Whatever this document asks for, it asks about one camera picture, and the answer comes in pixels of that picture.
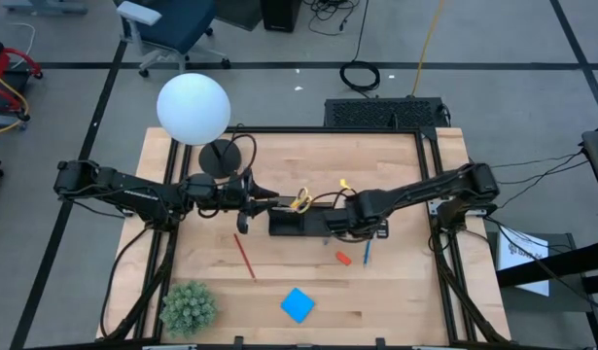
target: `red machine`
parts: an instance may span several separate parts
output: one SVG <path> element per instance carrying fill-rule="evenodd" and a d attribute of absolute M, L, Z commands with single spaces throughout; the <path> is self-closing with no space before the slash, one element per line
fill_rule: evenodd
<path fill-rule="evenodd" d="M 30 69 L 25 71 L 8 71 L 7 68 L 9 67 L 10 62 L 9 54 L 20 56 L 28 64 Z M 0 43 L 0 78 L 17 92 L 23 94 L 28 78 L 31 75 L 36 79 L 42 79 L 44 74 L 42 73 L 39 64 L 33 61 L 24 52 L 5 48 L 3 44 Z M 30 117 L 25 114 L 21 101 L 16 95 L 0 84 L 0 126 L 7 126 L 13 123 L 9 121 L 7 117 L 9 117 L 9 119 L 11 117 L 16 117 L 23 122 L 27 122 L 30 119 Z"/>

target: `gray floor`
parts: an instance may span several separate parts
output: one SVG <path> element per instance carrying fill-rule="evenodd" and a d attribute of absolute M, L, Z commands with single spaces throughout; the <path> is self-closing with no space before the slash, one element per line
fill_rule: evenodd
<path fill-rule="evenodd" d="M 360 59 L 417 61 L 438 0 L 373 0 Z M 598 62 L 598 0 L 562 0 L 590 62 Z M 31 55 L 40 62 L 110 62 L 119 42 L 111 0 L 87 0 L 85 17 L 29 17 L 0 8 L 0 40 L 25 50 L 37 28 Z M 215 37 L 201 45 L 229 54 L 234 62 L 345 61 L 356 50 L 363 10 L 337 37 L 309 32 L 303 8 L 293 34 L 247 32 L 215 21 Z M 328 23 L 321 29 L 335 30 Z M 133 48 L 124 61 L 135 62 Z M 428 50 L 431 62 L 574 63 L 575 55 L 547 0 L 453 0 L 446 2 Z M 209 70 L 232 104 L 232 123 L 320 125 L 327 98 L 358 97 L 337 70 Z M 52 193 L 56 163 L 81 149 L 108 70 L 48 70 L 32 81 L 28 98 L 33 122 L 24 132 L 0 135 L 7 176 L 0 186 L 0 349 L 8 348 L 59 203 Z M 157 126 L 155 101 L 175 71 L 119 72 L 91 158 L 124 172 L 136 168 L 145 129 Z M 383 70 L 381 97 L 410 93 L 413 70 Z M 426 70 L 418 96 L 441 96 L 462 127 L 476 161 L 492 164 L 561 156 L 575 151 L 583 131 L 598 127 L 598 107 L 581 71 Z M 548 164 L 507 168 L 499 179 L 538 174 Z M 520 187 L 504 187 L 501 198 Z M 500 210 L 496 218 L 526 231 L 572 232 L 578 244 L 598 241 L 598 188 L 586 166 L 542 180 Z M 121 223 L 74 209 L 67 225 L 27 346 L 93 339 L 99 308 L 115 256 Z M 524 344 L 583 347 L 592 344 L 585 319 L 575 314 L 508 310 L 514 339 Z"/>

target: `blue sponge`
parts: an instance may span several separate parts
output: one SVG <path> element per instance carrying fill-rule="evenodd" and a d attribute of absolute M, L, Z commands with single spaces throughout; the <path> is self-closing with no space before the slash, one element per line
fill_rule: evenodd
<path fill-rule="evenodd" d="M 281 308 L 284 309 L 297 323 L 301 323 L 309 314 L 309 311 L 314 307 L 314 301 L 310 299 L 305 293 L 301 292 L 299 288 L 294 288 L 281 303 Z"/>

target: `blue office chair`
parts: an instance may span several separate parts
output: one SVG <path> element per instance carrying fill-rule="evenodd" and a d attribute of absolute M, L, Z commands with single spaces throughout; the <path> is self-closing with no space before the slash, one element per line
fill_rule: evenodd
<path fill-rule="evenodd" d="M 148 67 L 157 62 L 177 60 L 180 74 L 186 71 L 189 53 L 220 57 L 223 68 L 231 63 L 226 54 L 196 46 L 203 36 L 212 35 L 210 23 L 216 15 L 214 0 L 115 0 L 122 17 L 123 40 L 133 43 L 144 55 L 139 74 L 148 77 Z"/>

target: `white spherical lamp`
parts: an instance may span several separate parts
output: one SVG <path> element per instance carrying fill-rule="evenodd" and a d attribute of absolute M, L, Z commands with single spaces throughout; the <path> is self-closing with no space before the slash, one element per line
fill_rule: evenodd
<path fill-rule="evenodd" d="M 224 178 L 240 166 L 240 150 L 228 140 L 217 140 L 229 124 L 228 95 L 201 74 L 181 74 L 167 82 L 156 105 L 160 125 L 187 145 L 207 144 L 199 154 L 201 170 Z"/>

